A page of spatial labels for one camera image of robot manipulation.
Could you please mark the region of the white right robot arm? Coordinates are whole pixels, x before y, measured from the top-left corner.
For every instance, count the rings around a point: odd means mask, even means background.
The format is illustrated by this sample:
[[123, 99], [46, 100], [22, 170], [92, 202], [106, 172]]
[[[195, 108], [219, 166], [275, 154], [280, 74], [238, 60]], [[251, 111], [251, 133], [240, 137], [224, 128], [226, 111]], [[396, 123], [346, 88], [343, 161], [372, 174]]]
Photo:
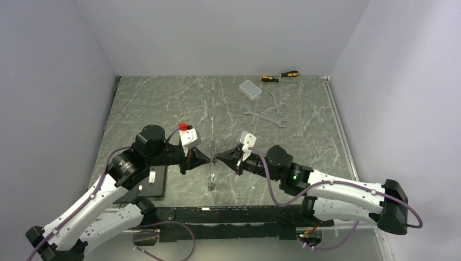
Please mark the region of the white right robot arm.
[[307, 226], [317, 221], [351, 220], [375, 224], [379, 229], [405, 235], [408, 224], [408, 197], [398, 181], [362, 183], [334, 177], [294, 162], [278, 145], [261, 157], [239, 145], [216, 158], [241, 175], [248, 171], [278, 181], [279, 188], [296, 200], [304, 198], [299, 214]]

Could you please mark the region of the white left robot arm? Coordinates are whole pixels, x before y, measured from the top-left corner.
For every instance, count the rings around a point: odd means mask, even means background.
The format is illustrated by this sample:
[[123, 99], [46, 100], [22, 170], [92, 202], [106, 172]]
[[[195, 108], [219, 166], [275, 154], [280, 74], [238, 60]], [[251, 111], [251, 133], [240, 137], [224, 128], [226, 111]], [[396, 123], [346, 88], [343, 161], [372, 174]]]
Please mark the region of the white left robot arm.
[[26, 238], [33, 247], [30, 258], [83, 260], [94, 248], [134, 227], [150, 228], [157, 221], [157, 208], [138, 196], [112, 216], [99, 216], [116, 200], [135, 188], [155, 166], [177, 165], [182, 174], [210, 162], [198, 146], [199, 132], [181, 123], [176, 128], [179, 143], [170, 143], [163, 127], [145, 126], [130, 146], [110, 152], [104, 169], [91, 188], [68, 210], [49, 224], [33, 226]]

